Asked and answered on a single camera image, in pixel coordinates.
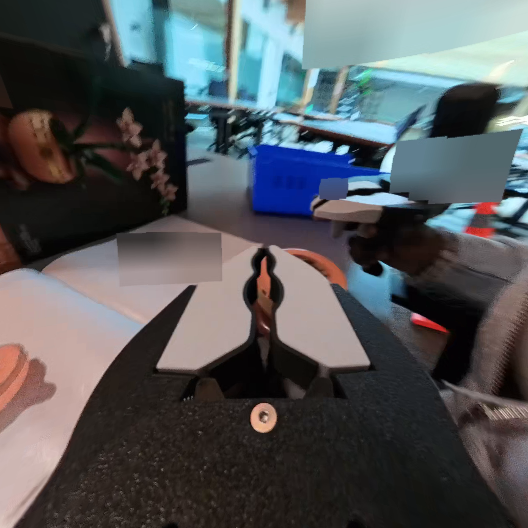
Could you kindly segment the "person's right hand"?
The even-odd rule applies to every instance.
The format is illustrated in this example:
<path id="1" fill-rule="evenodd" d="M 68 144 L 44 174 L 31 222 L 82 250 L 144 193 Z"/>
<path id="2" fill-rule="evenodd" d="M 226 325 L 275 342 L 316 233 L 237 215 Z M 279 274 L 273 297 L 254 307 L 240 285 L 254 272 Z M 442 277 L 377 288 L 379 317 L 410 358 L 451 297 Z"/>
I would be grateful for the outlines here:
<path id="1" fill-rule="evenodd" d="M 382 264 L 409 276 L 420 275 L 449 248 L 448 237 L 426 221 L 426 215 L 415 213 L 387 216 L 377 223 L 346 222 L 352 261 L 374 276 L 383 273 Z"/>

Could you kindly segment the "black flower print box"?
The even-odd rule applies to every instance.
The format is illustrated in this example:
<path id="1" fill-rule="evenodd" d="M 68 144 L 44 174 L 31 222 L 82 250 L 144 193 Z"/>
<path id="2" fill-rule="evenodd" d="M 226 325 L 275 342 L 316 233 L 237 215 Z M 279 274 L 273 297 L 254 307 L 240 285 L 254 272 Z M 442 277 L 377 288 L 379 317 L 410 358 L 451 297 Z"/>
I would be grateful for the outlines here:
<path id="1" fill-rule="evenodd" d="M 1 273 L 188 208 L 185 88 L 1 36 Z"/>

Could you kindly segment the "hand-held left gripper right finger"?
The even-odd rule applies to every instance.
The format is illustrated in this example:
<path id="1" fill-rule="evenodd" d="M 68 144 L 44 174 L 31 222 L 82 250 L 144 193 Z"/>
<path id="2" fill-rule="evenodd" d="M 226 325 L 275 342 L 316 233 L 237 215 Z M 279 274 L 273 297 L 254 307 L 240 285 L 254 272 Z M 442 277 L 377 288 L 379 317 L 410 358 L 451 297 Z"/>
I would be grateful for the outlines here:
<path id="1" fill-rule="evenodd" d="M 333 290 L 339 285 L 284 249 L 268 251 L 276 370 L 284 377 L 368 370 L 371 361 Z"/>

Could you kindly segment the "white instruction booklet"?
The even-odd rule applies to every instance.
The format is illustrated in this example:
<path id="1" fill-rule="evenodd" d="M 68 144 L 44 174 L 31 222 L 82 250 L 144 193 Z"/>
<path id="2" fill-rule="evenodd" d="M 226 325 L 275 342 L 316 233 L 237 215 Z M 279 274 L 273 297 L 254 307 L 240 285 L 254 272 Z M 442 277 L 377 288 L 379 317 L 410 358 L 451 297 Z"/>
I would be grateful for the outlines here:
<path id="1" fill-rule="evenodd" d="M 1 345 L 29 371 L 1 406 L 1 527 L 205 526 L 212 455 L 181 397 L 249 339 L 227 301 L 118 279 L 117 243 L 1 276 Z"/>

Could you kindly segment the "blue plastic bin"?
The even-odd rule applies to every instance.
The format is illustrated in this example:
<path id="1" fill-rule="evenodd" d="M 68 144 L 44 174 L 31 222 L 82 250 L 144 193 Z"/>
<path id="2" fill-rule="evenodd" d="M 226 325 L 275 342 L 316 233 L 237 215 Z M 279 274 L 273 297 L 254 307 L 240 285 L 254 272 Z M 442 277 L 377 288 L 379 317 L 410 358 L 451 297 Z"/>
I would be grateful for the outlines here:
<path id="1" fill-rule="evenodd" d="M 326 178 L 377 177 L 379 170 L 356 166 L 350 155 L 274 145 L 249 149 L 249 188 L 257 214 L 310 216 L 310 204 Z"/>

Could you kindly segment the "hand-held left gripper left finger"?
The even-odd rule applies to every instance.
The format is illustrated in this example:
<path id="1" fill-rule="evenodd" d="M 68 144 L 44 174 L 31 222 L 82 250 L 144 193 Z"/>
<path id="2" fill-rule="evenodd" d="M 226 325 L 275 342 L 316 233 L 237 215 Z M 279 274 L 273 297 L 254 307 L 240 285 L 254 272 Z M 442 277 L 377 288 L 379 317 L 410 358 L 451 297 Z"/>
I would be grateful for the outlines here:
<path id="1" fill-rule="evenodd" d="M 201 374 L 250 338 L 252 311 L 244 298 L 254 276 L 251 246 L 222 266 L 222 280 L 197 285 L 157 363 L 159 372 Z"/>

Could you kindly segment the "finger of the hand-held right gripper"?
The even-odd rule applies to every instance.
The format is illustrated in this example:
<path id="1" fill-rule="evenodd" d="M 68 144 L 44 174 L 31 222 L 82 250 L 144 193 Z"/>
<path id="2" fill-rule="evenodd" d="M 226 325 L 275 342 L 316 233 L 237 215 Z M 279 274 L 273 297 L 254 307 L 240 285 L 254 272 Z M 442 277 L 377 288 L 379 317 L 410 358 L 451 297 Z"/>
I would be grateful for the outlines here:
<path id="1" fill-rule="evenodd" d="M 407 197 L 376 192 L 351 195 L 343 199 L 326 200 L 316 197 L 312 202 L 312 217 L 334 222 L 376 223 L 385 208 L 413 205 Z"/>

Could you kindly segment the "orange floor object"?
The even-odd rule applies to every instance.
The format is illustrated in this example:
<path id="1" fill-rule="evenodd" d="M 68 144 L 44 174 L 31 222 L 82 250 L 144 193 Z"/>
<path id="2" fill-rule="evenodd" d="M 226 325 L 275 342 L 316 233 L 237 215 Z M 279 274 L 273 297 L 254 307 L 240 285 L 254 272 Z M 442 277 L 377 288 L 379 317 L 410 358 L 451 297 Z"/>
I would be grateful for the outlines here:
<path id="1" fill-rule="evenodd" d="M 463 233 L 489 239 L 495 233 L 495 229 L 492 227 L 492 216 L 495 215 L 498 205 L 499 202 L 481 202 L 475 204 L 473 206 L 474 214 L 465 226 Z M 449 334 L 448 330 L 444 327 L 418 313 L 412 313 L 410 321 L 414 326 L 426 328 L 444 335 Z"/>

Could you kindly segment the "background office desks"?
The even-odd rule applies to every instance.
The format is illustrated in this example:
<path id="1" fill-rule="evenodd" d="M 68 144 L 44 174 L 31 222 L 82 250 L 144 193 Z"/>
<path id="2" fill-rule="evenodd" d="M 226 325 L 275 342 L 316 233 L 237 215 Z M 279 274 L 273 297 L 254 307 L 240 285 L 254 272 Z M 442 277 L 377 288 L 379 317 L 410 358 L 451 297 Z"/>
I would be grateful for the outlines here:
<path id="1" fill-rule="evenodd" d="M 288 113 L 277 107 L 259 109 L 251 102 L 227 102 L 218 97 L 185 97 L 185 104 L 191 114 L 207 114 L 213 119 L 217 125 L 215 151 L 223 154 L 234 136 L 233 128 L 249 123 L 255 129 L 256 143 L 262 141 L 266 123 L 273 122 L 279 126 L 293 126 L 301 136 L 308 134 L 308 137 L 331 142 L 334 150 L 346 146 L 352 154 L 366 159 L 381 149 L 389 149 L 398 139 L 396 127 L 379 122 L 351 122 L 330 115 Z"/>

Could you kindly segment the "brick pot model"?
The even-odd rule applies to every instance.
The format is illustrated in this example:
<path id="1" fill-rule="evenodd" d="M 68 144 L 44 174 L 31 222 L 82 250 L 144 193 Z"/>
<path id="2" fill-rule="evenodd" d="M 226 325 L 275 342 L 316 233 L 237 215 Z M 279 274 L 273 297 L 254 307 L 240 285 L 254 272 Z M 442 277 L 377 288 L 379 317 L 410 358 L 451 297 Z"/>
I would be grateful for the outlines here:
<path id="1" fill-rule="evenodd" d="M 312 251 L 298 248 L 284 249 L 287 253 L 304 261 L 322 274 L 328 282 L 337 284 L 347 290 L 347 278 L 333 261 Z M 257 300 L 253 305 L 257 320 L 258 335 L 268 338 L 270 334 L 272 308 L 271 278 L 267 272 L 267 261 L 263 258 L 260 265 L 260 275 L 257 279 Z"/>

